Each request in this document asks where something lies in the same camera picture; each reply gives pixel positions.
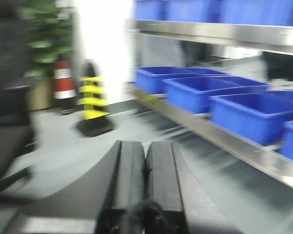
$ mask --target black chair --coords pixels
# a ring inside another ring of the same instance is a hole
[[[34,149],[34,130],[26,105],[26,92],[36,80],[23,77],[26,66],[26,24],[7,0],[0,0],[0,192],[29,169],[2,179],[15,157]]]

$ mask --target green leaves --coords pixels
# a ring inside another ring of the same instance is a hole
[[[32,61],[29,75],[51,75],[60,54],[72,51],[73,17],[59,18],[63,11],[70,14],[70,8],[57,8],[54,0],[14,0],[19,15],[29,22]]]

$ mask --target yellow and black bollard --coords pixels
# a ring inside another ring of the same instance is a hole
[[[87,137],[95,137],[114,129],[114,124],[107,117],[109,112],[101,82],[102,77],[97,77],[92,64],[88,63],[84,85],[79,88],[79,92],[84,94],[79,100],[79,104],[84,106],[84,119],[77,124],[77,128]]]

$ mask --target white wall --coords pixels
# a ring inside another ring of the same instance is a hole
[[[122,83],[131,79],[132,63],[124,34],[131,0],[73,0],[75,65],[91,59],[104,77],[109,103],[122,101]]]

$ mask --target stainless steel shelf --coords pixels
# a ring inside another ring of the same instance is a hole
[[[233,156],[293,188],[292,160],[268,147],[215,126],[206,118],[207,114],[194,115],[163,101],[157,96],[147,94],[133,85],[130,89],[137,101],[144,106],[157,110],[162,115],[190,129]]]
[[[293,55],[293,27],[127,19],[125,28],[158,37]]]

